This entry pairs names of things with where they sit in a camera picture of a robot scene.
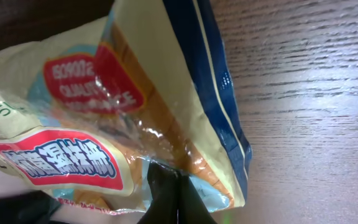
wooden table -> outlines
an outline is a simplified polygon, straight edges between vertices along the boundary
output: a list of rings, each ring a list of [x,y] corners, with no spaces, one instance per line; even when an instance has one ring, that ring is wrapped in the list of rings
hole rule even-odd
[[[39,2],[38,10],[48,5],[27,2]],[[80,23],[91,21],[109,4],[92,3],[88,15],[89,1],[66,10],[73,2],[61,3],[55,17],[31,10],[49,19],[40,19],[42,31],[12,40],[11,25],[2,26],[0,41],[43,39],[57,32],[51,30],[56,24],[62,30],[79,25],[59,21],[74,15],[81,15]],[[249,201],[231,211],[234,223],[358,223],[358,1],[211,2],[254,149]],[[33,21],[21,18],[13,27],[21,32]],[[220,220],[222,213],[214,216]],[[134,223],[136,215],[128,218]],[[121,223],[127,217],[105,219]]]

red label with white border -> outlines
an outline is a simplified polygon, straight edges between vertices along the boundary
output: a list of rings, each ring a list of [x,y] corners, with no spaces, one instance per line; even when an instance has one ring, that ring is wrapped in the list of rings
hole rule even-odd
[[[95,57],[78,53],[48,60],[44,78],[50,94],[79,112],[116,114],[140,108],[142,93],[108,47],[100,45]]]
[[[41,129],[16,141],[0,140],[0,155],[35,186],[75,184],[122,190],[114,155],[88,133]]]

